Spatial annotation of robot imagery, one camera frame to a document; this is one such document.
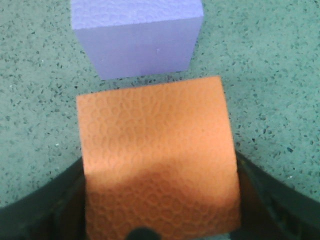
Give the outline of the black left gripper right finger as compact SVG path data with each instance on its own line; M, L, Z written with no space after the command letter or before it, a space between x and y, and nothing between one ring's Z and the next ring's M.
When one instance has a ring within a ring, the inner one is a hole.
M236 152L241 224L232 240L318 240L320 203Z

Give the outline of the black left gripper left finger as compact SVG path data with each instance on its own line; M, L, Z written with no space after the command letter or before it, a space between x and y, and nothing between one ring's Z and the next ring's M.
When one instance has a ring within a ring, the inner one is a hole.
M86 237L81 158L43 187L0 209L2 240L84 240Z

